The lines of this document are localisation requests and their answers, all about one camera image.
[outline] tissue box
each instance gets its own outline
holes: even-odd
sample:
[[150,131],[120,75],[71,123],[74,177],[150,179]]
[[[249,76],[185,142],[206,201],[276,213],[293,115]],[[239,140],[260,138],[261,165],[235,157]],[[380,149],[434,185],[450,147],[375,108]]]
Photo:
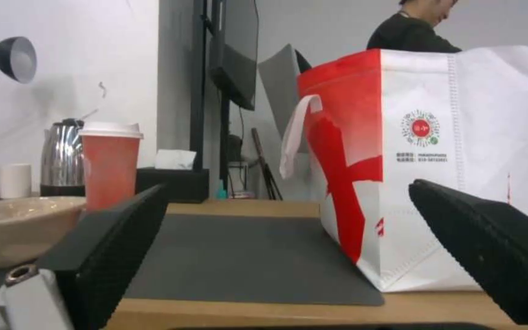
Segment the tissue box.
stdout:
[[138,169],[136,193],[157,184],[168,186],[170,203],[203,203],[209,197],[209,170],[158,170],[153,167]]

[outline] beige bowl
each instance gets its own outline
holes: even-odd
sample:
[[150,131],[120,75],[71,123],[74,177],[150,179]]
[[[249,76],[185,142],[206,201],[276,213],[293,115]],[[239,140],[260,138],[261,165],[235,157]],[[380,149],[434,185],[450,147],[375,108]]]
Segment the beige bowl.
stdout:
[[84,197],[0,201],[0,268],[35,259],[75,228]]

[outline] person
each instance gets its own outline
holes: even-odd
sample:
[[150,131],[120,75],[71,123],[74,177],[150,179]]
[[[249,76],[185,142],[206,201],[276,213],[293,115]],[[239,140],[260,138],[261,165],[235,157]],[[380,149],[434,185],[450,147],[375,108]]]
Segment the person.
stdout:
[[401,0],[401,10],[376,29],[367,49],[461,52],[434,31],[434,27],[449,17],[456,3],[457,0]]

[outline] red paper cup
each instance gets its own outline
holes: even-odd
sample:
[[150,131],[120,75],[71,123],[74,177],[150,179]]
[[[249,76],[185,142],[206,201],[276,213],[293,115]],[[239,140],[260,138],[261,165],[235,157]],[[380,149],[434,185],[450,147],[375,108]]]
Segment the red paper cup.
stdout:
[[107,209],[136,193],[138,124],[87,122],[82,130],[87,210]]

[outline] bag handle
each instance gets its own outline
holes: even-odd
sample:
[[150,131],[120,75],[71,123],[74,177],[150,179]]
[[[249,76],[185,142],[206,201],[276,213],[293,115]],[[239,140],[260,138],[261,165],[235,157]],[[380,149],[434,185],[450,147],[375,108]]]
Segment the bag handle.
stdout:
[[303,135],[304,118],[309,106],[311,106],[311,113],[323,110],[321,97],[317,94],[305,96],[297,104],[293,115],[291,115],[280,149],[279,171],[283,179],[291,177],[295,171],[295,155],[299,151],[301,136]]

